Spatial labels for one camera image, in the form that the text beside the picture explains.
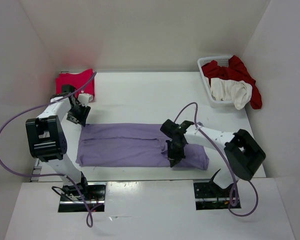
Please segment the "pink t shirt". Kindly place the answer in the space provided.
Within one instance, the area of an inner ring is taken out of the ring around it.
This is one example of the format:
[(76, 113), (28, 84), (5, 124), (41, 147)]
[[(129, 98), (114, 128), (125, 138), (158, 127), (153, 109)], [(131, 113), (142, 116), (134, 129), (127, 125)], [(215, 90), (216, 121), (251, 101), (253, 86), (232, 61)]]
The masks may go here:
[[(60, 73), (55, 79), (55, 93), (60, 94), (62, 92), (63, 85), (72, 85), (75, 89), (79, 89), (90, 79), (94, 73), (93, 69), (84, 70), (81, 73)], [(92, 80), (81, 93), (92, 95), (92, 99), (95, 98), (95, 81)]]

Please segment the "lavender t shirt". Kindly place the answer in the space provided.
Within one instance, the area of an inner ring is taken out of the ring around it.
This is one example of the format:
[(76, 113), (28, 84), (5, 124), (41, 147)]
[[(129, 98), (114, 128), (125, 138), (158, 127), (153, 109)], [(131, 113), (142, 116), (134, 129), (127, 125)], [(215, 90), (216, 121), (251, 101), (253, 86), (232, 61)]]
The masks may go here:
[(160, 124), (88, 124), (81, 129), (76, 163), (81, 167), (168, 168), (168, 137)]

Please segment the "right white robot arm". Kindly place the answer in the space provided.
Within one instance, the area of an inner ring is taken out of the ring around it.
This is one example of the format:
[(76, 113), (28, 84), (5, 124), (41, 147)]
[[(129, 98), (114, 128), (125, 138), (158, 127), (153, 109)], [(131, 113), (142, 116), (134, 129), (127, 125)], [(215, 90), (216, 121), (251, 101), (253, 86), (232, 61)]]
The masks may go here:
[(228, 169), (217, 171), (211, 178), (209, 191), (215, 197), (225, 193), (237, 180), (250, 181), (266, 158), (263, 149), (244, 129), (225, 132), (199, 126), (188, 120), (177, 124), (168, 119), (160, 131), (168, 137), (167, 158), (171, 168), (186, 158), (186, 146), (198, 145), (221, 153)]

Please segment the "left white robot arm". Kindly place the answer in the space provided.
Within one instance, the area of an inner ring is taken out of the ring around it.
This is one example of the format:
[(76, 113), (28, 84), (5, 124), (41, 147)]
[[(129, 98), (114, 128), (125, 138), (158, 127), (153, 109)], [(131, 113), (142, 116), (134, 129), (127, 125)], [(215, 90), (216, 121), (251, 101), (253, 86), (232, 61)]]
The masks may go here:
[(91, 191), (84, 174), (78, 170), (67, 155), (68, 144), (62, 129), (61, 120), (86, 126), (90, 107), (78, 100), (76, 88), (70, 84), (61, 87), (61, 93), (50, 99), (50, 105), (36, 118), (25, 123), (29, 151), (32, 157), (47, 163), (57, 174), (61, 174), (62, 191), (67, 197), (78, 200), (89, 198)]

